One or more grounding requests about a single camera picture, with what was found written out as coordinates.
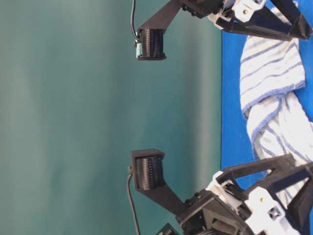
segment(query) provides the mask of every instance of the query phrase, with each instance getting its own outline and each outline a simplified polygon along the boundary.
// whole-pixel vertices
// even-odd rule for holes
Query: teal wall
[[[138,0],[136,26],[165,3]],[[180,12],[164,37],[168,59],[139,62],[130,8],[0,1],[1,235],[135,234],[133,149],[166,152],[165,179],[182,199],[219,169],[219,30]],[[142,195],[134,200],[143,235],[175,224]]]

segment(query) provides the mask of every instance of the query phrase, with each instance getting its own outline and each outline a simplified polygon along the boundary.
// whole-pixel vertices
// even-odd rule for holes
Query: white robot part
[[[141,55],[141,43],[136,39],[136,58],[138,58]]]
[[[290,225],[281,205],[264,188],[255,188],[245,203],[252,212],[245,222],[255,234],[264,231],[267,235],[301,235]]]
[[[232,10],[235,17],[245,23],[251,19],[255,11],[261,10],[265,3],[266,0],[236,0]]]
[[[209,20],[214,23],[215,27],[217,27],[217,28],[219,28],[221,30],[223,29],[223,27],[221,27],[218,24],[216,24],[216,21],[219,18],[221,18],[221,19],[223,19],[223,20],[225,20],[227,22],[231,21],[231,18],[227,18],[227,17],[223,16],[223,12],[224,12],[225,9],[231,7],[234,4],[235,1],[236,0],[225,0],[223,8],[217,14],[211,13],[210,15],[207,16],[209,18]]]
[[[241,201],[237,200],[234,196],[227,193],[224,190],[224,186],[228,183],[232,183],[231,181],[226,181],[222,185],[220,185],[216,178],[222,175],[222,171],[218,171],[213,175],[213,179],[210,182],[209,186],[205,189],[207,191],[211,191],[214,194],[216,194],[224,203],[228,204],[233,210],[235,210],[238,213],[238,207],[242,204]]]

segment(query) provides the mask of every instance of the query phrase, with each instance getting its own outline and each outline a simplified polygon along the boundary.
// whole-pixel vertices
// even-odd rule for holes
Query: blue mat
[[[299,9],[313,27],[313,1],[298,0]],[[222,169],[236,164],[253,161],[251,144],[246,132],[239,101],[240,57],[246,36],[223,32],[223,75],[222,75]],[[306,71],[307,86],[297,90],[300,102],[310,120],[313,120],[313,36],[309,41],[300,40],[300,54]],[[246,188],[260,175],[241,179],[239,184]],[[313,213],[311,213],[313,235]]]

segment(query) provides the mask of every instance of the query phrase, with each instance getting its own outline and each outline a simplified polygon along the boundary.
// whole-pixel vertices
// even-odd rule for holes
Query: wire
[[[129,203],[130,203],[132,211],[133,211],[133,219],[134,219],[134,223],[135,223],[135,227],[136,227],[136,232],[137,232],[137,235],[140,235],[137,215],[136,215],[134,202],[133,202],[133,199],[132,199],[132,196],[131,196],[131,189],[130,189],[130,181],[131,181],[132,176],[133,176],[132,174],[129,174],[128,178],[127,178],[127,194],[128,194]]]
[[[133,0],[133,7],[132,7],[132,13],[131,13],[131,29],[133,32],[134,37],[140,41],[140,38],[136,35],[135,28],[134,28],[134,15],[135,15],[135,9],[136,9],[136,0]]]

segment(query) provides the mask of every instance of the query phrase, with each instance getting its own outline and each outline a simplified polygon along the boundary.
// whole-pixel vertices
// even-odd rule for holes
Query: white towel with blue stripes
[[[287,22],[277,8],[272,11]],[[298,165],[313,160],[312,123],[293,92],[304,86],[298,39],[247,38],[240,67],[240,102],[256,158],[291,153]],[[284,205],[302,185],[280,193]]]

